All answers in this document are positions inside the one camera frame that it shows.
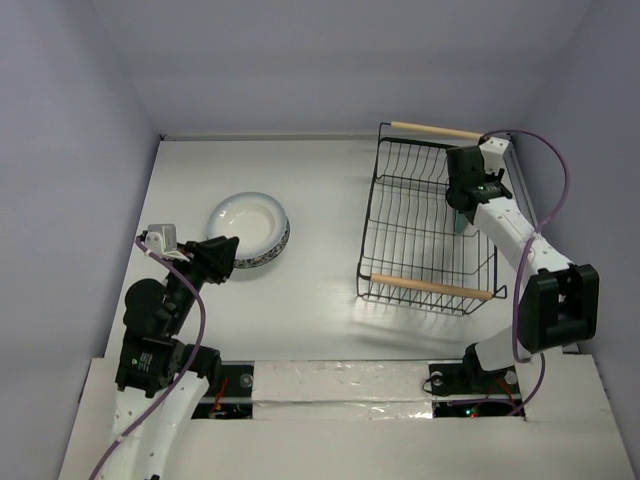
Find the blue patterned plate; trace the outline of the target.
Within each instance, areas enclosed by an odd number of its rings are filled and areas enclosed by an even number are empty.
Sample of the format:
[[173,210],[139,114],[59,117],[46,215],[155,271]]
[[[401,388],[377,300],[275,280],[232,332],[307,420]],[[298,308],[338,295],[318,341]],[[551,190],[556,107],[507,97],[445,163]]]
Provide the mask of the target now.
[[290,222],[286,223],[281,239],[268,251],[248,259],[236,257],[234,267],[237,269],[251,269],[264,266],[275,260],[286,248],[290,237]]

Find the red plate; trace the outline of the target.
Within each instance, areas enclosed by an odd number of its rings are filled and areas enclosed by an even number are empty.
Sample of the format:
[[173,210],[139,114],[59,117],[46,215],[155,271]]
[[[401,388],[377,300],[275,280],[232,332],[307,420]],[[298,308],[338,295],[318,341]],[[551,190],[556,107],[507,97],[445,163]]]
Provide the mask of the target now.
[[454,215],[454,234],[461,235],[465,232],[466,228],[469,226],[470,222],[466,215],[461,212],[455,212]]

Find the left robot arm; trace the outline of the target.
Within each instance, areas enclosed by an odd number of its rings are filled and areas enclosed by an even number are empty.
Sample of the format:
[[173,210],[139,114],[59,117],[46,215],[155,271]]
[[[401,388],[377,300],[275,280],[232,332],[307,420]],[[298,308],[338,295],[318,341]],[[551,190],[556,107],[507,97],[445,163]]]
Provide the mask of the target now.
[[202,344],[205,319],[193,343],[177,335],[193,307],[205,316],[202,287],[229,279],[238,238],[181,244],[174,226],[160,224],[145,229],[135,244],[168,274],[164,281],[139,280],[125,294],[110,445],[93,479],[165,478],[196,406],[221,383],[220,353]]

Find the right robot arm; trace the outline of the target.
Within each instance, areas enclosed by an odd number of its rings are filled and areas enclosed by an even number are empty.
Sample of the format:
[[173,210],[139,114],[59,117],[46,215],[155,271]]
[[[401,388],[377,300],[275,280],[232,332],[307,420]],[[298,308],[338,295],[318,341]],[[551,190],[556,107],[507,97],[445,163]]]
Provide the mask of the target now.
[[497,373],[535,354],[590,340],[597,328],[599,275],[561,254],[521,212],[503,184],[506,141],[446,151],[446,200],[497,247],[516,272],[511,325],[468,346],[460,374],[470,391],[491,386]]

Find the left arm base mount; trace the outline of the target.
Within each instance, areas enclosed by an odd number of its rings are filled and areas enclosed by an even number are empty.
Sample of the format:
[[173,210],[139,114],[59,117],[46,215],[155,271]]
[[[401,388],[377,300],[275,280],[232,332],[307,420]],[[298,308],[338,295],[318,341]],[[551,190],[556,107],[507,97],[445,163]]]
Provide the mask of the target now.
[[253,385],[253,362],[224,362],[220,379],[199,401],[192,419],[251,419],[253,417]]

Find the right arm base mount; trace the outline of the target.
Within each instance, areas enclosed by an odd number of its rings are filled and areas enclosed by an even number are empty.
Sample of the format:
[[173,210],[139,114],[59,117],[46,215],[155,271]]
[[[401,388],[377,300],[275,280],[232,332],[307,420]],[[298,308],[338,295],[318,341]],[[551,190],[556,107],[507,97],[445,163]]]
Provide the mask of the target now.
[[430,363],[422,390],[429,395],[434,418],[523,416],[523,397],[513,366],[470,373],[461,362]]

